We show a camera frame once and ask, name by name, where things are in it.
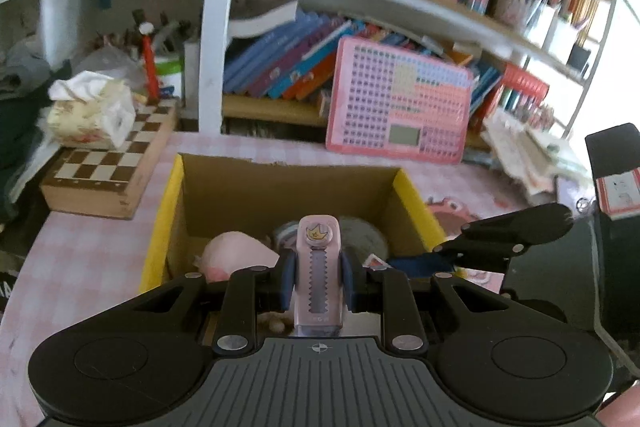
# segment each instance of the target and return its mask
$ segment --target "pink utility knife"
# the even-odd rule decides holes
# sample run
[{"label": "pink utility knife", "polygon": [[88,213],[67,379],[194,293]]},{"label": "pink utility knife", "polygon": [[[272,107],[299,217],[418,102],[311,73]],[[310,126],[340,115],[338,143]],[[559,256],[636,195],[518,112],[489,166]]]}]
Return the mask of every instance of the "pink utility knife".
[{"label": "pink utility knife", "polygon": [[333,216],[300,219],[294,324],[300,337],[334,337],[342,328],[340,226]]}]

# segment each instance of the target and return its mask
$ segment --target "pen holder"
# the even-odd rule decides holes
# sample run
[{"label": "pen holder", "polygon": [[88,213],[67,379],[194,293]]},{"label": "pen holder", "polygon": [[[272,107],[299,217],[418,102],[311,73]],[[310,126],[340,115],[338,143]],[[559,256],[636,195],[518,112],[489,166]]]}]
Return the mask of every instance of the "pen holder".
[{"label": "pen holder", "polygon": [[529,10],[530,3],[525,0],[498,0],[494,19],[518,33],[523,33]]}]

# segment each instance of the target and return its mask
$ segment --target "purple book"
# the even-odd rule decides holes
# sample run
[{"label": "purple book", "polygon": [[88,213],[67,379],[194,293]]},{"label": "purple book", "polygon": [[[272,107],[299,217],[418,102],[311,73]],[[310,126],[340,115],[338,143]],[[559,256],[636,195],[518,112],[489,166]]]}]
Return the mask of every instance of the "purple book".
[{"label": "purple book", "polygon": [[344,23],[344,18],[333,17],[325,24],[320,26],[315,32],[305,37],[300,44],[286,53],[280,60],[273,64],[272,67],[263,71],[254,82],[251,83],[247,92],[249,95],[259,98],[264,96],[270,89],[271,85],[278,80],[283,74],[292,70],[302,57],[308,53],[318,42],[331,34],[337,27]]}]

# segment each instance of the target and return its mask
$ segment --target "crosshair symbol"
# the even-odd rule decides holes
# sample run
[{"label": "crosshair symbol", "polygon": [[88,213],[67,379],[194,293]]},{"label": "crosshair symbol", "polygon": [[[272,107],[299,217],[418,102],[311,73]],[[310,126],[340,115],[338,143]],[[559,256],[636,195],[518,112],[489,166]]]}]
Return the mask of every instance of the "crosshair symbol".
[{"label": "crosshair symbol", "polygon": [[331,348],[329,346],[327,346],[326,344],[317,343],[317,344],[314,344],[313,346],[311,346],[311,349],[313,349],[316,353],[322,353],[322,352],[326,351],[327,349],[331,349]]}]

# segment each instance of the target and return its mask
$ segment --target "gingham tablecloth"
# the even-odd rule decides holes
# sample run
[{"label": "gingham tablecloth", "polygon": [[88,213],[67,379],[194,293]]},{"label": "gingham tablecloth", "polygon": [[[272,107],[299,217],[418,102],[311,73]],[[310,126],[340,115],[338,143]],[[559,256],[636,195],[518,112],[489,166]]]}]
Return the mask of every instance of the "gingham tablecloth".
[{"label": "gingham tablecloth", "polygon": [[33,427],[43,418],[27,363],[38,344],[136,295],[158,204],[175,153],[250,158],[293,165],[401,166],[425,200],[453,197],[482,218],[522,208],[508,182],[476,166],[327,152],[324,146],[244,137],[175,133],[131,221],[52,212],[27,257],[0,325],[0,426]]}]

